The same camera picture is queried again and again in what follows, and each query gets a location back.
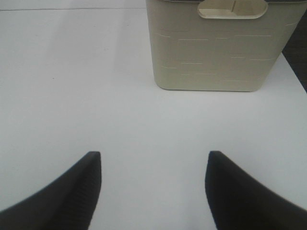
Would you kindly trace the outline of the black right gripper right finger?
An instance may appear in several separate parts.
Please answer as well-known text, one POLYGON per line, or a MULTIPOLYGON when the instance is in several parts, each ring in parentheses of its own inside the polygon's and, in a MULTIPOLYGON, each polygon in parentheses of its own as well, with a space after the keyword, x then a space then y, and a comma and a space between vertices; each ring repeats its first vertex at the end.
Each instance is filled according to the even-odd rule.
POLYGON ((205 193, 219 230, 305 230, 307 211, 258 182, 220 151, 210 151, 205 193))

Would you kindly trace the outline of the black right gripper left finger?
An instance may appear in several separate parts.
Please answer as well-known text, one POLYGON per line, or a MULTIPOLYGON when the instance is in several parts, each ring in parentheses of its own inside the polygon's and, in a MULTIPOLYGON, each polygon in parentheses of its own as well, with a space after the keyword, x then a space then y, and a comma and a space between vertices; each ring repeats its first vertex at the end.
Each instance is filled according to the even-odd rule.
POLYGON ((0 212, 2 230, 87 230, 102 185, 101 153, 86 153, 40 191, 0 212))

